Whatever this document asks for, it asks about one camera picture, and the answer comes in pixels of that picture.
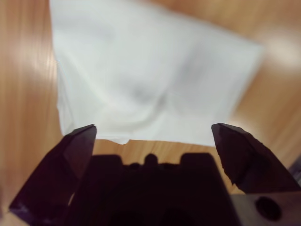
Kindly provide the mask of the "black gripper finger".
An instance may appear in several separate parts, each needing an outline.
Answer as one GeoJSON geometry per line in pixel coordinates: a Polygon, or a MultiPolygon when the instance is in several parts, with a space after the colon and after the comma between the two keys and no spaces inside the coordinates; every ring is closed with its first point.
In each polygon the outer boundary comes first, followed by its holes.
{"type": "Polygon", "coordinates": [[[263,143],[240,127],[211,126],[225,174],[246,194],[297,192],[301,187],[263,143]]]}
{"type": "Polygon", "coordinates": [[[92,156],[97,129],[88,125],[65,135],[38,164],[9,206],[31,226],[59,226],[92,156]]]}

